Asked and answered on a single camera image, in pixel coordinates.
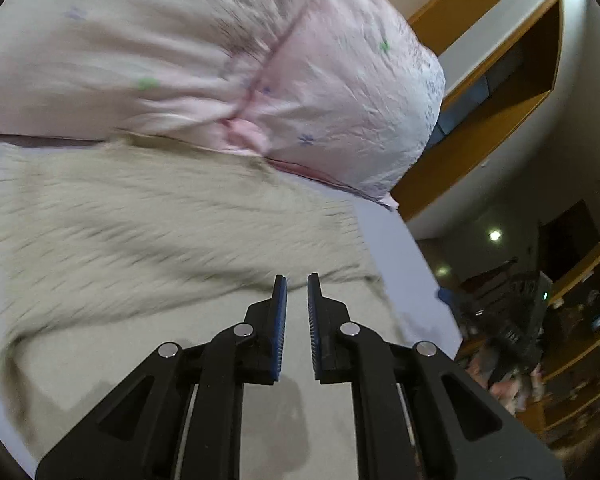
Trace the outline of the beige knit sweater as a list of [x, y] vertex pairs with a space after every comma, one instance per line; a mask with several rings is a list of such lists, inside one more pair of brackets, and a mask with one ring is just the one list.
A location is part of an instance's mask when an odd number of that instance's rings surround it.
[[259, 159], [127, 136], [0, 156], [0, 397], [44, 455], [158, 344], [206, 341], [288, 283], [286, 368], [308, 395], [306, 279], [381, 335], [398, 320], [353, 206]]

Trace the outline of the wooden shelf unit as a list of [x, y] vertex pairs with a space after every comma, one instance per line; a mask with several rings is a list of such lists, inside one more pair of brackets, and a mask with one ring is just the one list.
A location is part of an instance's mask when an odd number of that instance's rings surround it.
[[492, 354], [484, 382], [517, 378], [518, 419], [552, 448], [600, 431], [600, 244], [558, 281], [513, 260], [450, 292], [465, 340], [457, 361]]

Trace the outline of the pink floral quilt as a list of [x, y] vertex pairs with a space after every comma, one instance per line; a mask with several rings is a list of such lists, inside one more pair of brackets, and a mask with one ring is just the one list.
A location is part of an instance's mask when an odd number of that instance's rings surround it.
[[444, 90], [388, 0], [0, 6], [0, 134], [164, 136], [390, 204]]

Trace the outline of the wooden framed wall niche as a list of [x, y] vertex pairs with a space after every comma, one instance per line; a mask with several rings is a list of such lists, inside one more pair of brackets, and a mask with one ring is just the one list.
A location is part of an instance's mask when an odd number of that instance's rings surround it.
[[550, 95], [563, 28], [562, 0], [544, 0], [444, 99], [442, 110], [448, 112], [486, 78], [486, 99], [427, 150], [392, 190], [403, 220], [414, 219], [477, 168]]

